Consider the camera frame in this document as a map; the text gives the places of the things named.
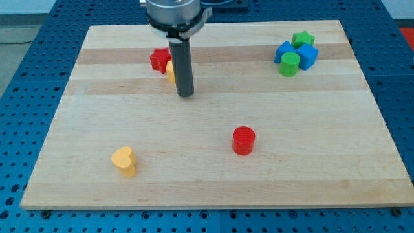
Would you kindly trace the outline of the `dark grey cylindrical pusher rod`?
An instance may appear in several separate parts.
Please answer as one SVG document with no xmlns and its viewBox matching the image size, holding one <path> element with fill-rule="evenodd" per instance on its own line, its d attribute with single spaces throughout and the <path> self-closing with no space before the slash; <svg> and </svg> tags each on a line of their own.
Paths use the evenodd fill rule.
<svg viewBox="0 0 414 233">
<path fill-rule="evenodd" d="M 177 94 L 187 98 L 194 94 L 190 41 L 169 42 Z"/>
</svg>

